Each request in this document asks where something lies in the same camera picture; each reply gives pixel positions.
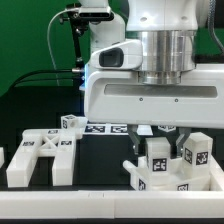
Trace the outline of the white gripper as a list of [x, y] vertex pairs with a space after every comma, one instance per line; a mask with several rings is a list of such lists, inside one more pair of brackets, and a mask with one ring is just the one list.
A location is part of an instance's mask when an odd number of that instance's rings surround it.
[[142, 84], [135, 71], [96, 71], [87, 81], [84, 114], [91, 122], [128, 124], [136, 155], [137, 125], [179, 127], [172, 157], [181, 157], [189, 127], [224, 129], [224, 65], [200, 64], [178, 85]]

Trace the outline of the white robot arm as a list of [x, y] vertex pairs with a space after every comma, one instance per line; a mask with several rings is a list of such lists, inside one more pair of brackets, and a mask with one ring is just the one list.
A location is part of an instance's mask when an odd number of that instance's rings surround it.
[[181, 147], [193, 128], [224, 129], [224, 45], [196, 56], [194, 39], [207, 26], [214, 42], [216, 0], [128, 0], [126, 27], [92, 27], [84, 111], [91, 122], [126, 123], [137, 154], [139, 125], [174, 126]]

